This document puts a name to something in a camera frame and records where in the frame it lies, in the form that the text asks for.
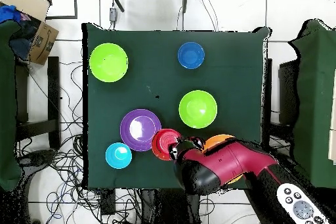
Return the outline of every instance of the blue cloth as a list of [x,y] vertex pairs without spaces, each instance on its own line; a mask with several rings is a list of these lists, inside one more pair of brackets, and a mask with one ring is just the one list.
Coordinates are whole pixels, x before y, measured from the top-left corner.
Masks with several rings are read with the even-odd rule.
[[2,6],[0,7],[0,23],[6,20],[21,21],[20,12],[15,10],[15,6]]

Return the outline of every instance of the orange bowl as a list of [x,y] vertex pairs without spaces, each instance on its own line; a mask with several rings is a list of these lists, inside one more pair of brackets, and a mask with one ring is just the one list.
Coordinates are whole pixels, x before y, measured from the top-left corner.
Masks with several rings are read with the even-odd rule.
[[[206,140],[205,145],[204,145],[204,150],[203,152],[205,152],[208,148],[211,148],[225,140],[227,140],[227,138],[231,138],[234,137],[232,135],[227,135],[227,134],[220,134],[220,135],[215,135],[210,137],[208,140]],[[239,175],[238,177],[234,178],[233,180],[229,181],[228,184],[230,183],[234,183],[235,181],[239,180],[242,177],[242,175]]]

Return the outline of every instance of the lime green bowl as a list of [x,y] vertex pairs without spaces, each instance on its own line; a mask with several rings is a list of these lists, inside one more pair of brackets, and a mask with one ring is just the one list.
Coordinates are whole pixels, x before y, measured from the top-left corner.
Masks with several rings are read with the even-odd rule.
[[189,127],[201,129],[212,123],[217,115],[216,100],[205,91],[191,91],[180,101],[178,112]]
[[126,74],[129,60],[119,45],[103,43],[93,50],[89,64],[95,78],[103,82],[116,82]]

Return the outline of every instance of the table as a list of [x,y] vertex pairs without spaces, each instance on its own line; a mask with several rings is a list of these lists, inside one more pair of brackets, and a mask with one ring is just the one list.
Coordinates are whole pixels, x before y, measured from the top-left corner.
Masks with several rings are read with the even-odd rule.
[[[105,161],[105,151],[122,142],[119,125],[126,113],[136,108],[154,112],[162,127],[183,135],[204,139],[227,133],[239,139],[261,140],[261,91],[263,45],[268,28],[255,32],[138,32],[108,31],[92,24],[83,30],[84,172],[90,189],[178,188],[172,162],[157,159],[152,151],[135,152],[125,169],[113,169]],[[195,70],[183,68],[177,59],[179,47],[188,41],[205,50],[203,64]],[[88,69],[93,49],[101,43],[116,43],[129,58],[129,69],[115,83],[97,80]],[[187,92],[203,89],[218,104],[215,121],[204,129],[192,129],[179,118],[180,99]],[[243,178],[232,185],[245,187]]]

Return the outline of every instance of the small dark object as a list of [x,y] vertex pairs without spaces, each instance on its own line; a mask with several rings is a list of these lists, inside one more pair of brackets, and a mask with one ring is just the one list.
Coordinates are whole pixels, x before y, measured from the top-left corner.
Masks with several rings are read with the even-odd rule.
[[125,10],[123,9],[123,6],[121,5],[121,3],[119,2],[119,0],[114,0],[115,3],[117,4],[117,6],[119,7],[121,12],[124,12]]
[[113,215],[116,212],[116,191],[104,189],[100,195],[100,212],[102,215]]

